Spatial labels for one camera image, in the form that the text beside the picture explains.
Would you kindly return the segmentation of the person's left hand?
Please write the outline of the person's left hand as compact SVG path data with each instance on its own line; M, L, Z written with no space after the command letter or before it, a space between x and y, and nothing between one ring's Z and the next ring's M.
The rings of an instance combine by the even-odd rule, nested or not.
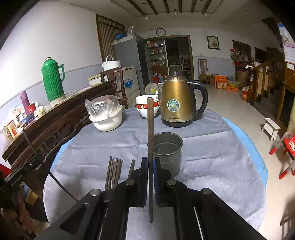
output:
M17 211L1 208L1 239L23 239L22 232L34 233L34 223L25 208L25 202L16 195Z

